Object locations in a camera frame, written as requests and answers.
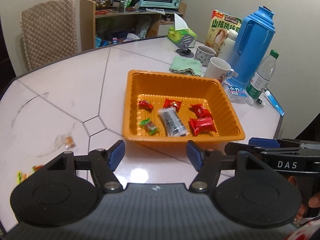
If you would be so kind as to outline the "large red snack pouch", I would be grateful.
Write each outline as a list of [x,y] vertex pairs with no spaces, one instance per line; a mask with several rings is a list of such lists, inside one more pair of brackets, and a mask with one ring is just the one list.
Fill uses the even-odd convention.
[[194,136],[198,136],[200,133],[205,132],[217,132],[213,119],[210,117],[189,119],[189,126]]

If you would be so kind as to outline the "clear black-print snack packet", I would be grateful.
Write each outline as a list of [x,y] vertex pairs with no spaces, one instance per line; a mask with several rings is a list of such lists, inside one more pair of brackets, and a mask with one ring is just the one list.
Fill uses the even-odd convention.
[[175,107],[161,108],[158,115],[164,124],[165,131],[169,137],[184,137],[189,134],[185,125],[182,123]]

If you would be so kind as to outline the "red crinkled snack packet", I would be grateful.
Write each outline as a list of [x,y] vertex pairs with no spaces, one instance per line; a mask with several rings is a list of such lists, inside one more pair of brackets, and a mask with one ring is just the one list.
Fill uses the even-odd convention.
[[212,114],[202,104],[191,105],[191,110],[196,114],[198,118],[212,118]]

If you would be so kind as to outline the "clear brown candy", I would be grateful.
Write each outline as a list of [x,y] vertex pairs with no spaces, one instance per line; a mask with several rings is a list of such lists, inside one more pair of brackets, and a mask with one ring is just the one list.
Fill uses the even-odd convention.
[[55,139],[54,145],[56,148],[65,148],[66,150],[70,150],[75,148],[75,142],[71,135],[58,135]]

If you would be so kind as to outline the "small red candy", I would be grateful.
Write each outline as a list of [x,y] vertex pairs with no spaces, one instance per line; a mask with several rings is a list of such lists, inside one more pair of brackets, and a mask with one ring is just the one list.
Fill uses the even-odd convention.
[[140,100],[138,102],[138,107],[139,109],[144,109],[150,112],[153,110],[153,105],[146,100]]

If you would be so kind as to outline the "red orange candy packet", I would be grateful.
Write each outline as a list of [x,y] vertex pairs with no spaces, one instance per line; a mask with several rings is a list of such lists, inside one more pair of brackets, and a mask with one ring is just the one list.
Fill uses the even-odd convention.
[[174,108],[176,112],[180,110],[180,107],[182,105],[182,101],[177,101],[173,99],[166,98],[163,104],[163,108]]

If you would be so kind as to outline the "yellow green candy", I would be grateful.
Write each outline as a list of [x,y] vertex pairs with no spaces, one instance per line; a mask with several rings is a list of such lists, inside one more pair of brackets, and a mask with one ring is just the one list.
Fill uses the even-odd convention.
[[20,184],[24,180],[26,180],[28,177],[30,177],[31,174],[23,173],[22,171],[17,172],[17,184]]

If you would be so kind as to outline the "long green dark snack bag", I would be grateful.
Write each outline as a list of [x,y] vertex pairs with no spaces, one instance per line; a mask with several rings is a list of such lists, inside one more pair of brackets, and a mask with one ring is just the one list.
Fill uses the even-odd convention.
[[41,169],[42,167],[43,167],[43,165],[33,166],[33,172],[38,171],[38,170]]

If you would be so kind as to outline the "blue tissue packet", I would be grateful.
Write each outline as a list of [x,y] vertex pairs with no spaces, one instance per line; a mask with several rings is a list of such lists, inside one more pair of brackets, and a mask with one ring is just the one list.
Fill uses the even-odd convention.
[[247,103],[248,95],[245,90],[240,87],[227,85],[225,87],[225,93],[231,102]]

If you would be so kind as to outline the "orange plastic tray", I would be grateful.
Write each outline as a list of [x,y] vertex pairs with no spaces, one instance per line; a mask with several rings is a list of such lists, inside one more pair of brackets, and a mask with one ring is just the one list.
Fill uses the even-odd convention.
[[[186,127],[187,135],[167,135],[159,116],[166,100],[180,102],[177,115]],[[210,112],[214,131],[193,135],[189,120],[197,118],[191,109],[196,104]],[[127,140],[146,145],[179,144],[188,140],[219,144],[245,138],[240,120],[216,79],[142,70],[131,70],[127,75],[123,135]]]

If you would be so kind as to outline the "clear water bottle green cap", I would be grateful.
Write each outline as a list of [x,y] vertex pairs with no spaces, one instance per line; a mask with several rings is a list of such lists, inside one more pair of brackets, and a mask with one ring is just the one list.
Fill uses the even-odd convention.
[[246,88],[246,92],[251,98],[259,98],[261,93],[266,88],[267,84],[274,74],[276,68],[276,59],[278,57],[279,53],[276,50],[272,49],[270,51],[270,54],[265,57],[259,64],[259,67],[251,77]]

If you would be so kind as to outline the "green cloth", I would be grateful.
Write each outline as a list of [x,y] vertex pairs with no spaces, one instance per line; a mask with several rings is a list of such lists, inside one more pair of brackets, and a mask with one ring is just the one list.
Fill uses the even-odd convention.
[[175,56],[169,70],[172,73],[202,76],[202,63],[193,58]]

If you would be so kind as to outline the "blue thermos jug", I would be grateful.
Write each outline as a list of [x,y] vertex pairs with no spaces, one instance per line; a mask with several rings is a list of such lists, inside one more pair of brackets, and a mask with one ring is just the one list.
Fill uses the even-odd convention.
[[243,19],[229,63],[234,70],[229,84],[247,87],[276,33],[273,16],[263,6]]

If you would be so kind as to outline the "green tissue pack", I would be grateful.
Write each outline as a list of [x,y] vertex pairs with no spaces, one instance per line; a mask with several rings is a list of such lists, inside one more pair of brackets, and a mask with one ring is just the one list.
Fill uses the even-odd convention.
[[188,48],[194,48],[197,40],[197,35],[178,14],[174,14],[174,25],[169,28],[167,37],[178,47],[182,44],[186,44]]

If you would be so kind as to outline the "wooden shelf unit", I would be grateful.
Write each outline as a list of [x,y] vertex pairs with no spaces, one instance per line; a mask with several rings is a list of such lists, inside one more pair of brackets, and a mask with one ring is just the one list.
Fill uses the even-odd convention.
[[161,25],[172,25],[172,22],[161,20],[161,14],[150,11],[138,12],[108,12],[106,14],[96,14],[96,5],[92,0],[80,0],[79,19],[81,48],[83,51],[95,48],[95,37],[99,31],[107,33],[110,37],[113,34],[134,31],[138,27],[138,22],[142,18],[149,17],[151,23],[147,29],[146,37],[159,36]]

